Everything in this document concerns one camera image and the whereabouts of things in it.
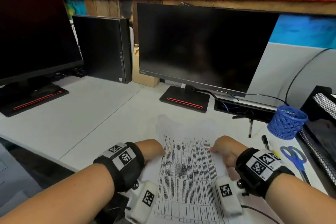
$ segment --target blue cable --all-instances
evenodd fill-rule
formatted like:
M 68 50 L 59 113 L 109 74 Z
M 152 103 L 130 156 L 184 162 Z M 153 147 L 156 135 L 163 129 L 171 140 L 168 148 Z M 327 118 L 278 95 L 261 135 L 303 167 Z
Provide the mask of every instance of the blue cable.
M 226 104 L 224 104 L 224 103 L 222 102 L 222 105 L 226 108 L 227 112 L 229 112 L 229 109 L 228 109 L 228 107 L 226 106 Z

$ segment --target white sensor device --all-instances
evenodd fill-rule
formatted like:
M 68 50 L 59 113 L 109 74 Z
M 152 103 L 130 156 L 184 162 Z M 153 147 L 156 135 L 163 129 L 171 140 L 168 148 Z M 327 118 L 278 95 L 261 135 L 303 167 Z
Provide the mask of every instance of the white sensor device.
M 228 216 L 240 215 L 243 212 L 238 197 L 246 193 L 246 190 L 240 189 L 237 182 L 238 180 L 232 181 L 229 176 L 218 177 L 215 181 L 221 207 Z
M 138 182 L 126 196 L 131 198 L 130 210 L 125 210 L 125 219 L 133 224 L 145 224 L 158 196 L 159 188 L 151 181 Z

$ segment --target human arm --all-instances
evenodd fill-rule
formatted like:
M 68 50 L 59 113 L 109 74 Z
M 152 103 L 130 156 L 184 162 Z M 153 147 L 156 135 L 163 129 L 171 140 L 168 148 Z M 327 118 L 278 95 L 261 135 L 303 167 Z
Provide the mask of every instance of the human arm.
M 238 156 L 247 148 L 233 138 L 223 136 L 217 139 L 211 150 L 223 156 L 227 167 L 235 167 Z M 277 176 L 265 199 L 285 224 L 334 223 L 336 200 L 295 176 Z
M 145 162 L 165 154 L 148 139 L 135 143 Z M 28 199 L 0 218 L 0 224 L 87 224 L 114 195 L 113 179 L 103 164 L 92 164 Z

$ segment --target desk seam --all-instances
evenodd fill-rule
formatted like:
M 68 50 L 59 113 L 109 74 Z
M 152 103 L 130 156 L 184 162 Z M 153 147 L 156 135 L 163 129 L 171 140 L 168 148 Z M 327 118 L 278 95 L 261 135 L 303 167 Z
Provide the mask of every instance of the desk seam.
M 118 111 L 124 104 L 126 104 L 128 101 L 130 101 L 136 94 L 138 94 L 143 88 L 146 86 L 143 86 L 140 90 L 138 90 L 130 99 L 128 99 L 125 103 L 123 103 L 121 106 L 118 107 L 117 110 L 115 110 L 113 113 L 111 113 L 105 120 L 103 120 L 98 126 L 96 126 L 92 131 L 90 131 L 85 137 L 82 138 L 78 143 L 76 143 L 70 150 L 68 150 L 62 157 L 60 157 L 58 160 L 61 160 L 65 155 L 67 155 L 73 148 L 75 148 L 81 141 L 83 141 L 88 135 L 90 135 L 93 131 L 95 131 L 96 128 L 98 128 L 100 125 L 102 125 L 108 118 L 110 118 L 116 111 Z

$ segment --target wrist strap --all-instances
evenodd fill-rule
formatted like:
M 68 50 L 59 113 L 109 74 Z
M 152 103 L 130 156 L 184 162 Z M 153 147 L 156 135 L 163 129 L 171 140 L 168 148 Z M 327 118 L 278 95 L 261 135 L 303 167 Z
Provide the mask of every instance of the wrist strap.
M 128 191 L 145 166 L 140 149 L 132 142 L 117 143 L 104 151 L 94 163 L 103 164 L 107 168 L 113 179 L 115 192 Z
M 243 180 L 246 191 L 263 198 L 278 175 L 294 175 L 275 154 L 254 148 L 245 150 L 237 158 L 236 171 Z

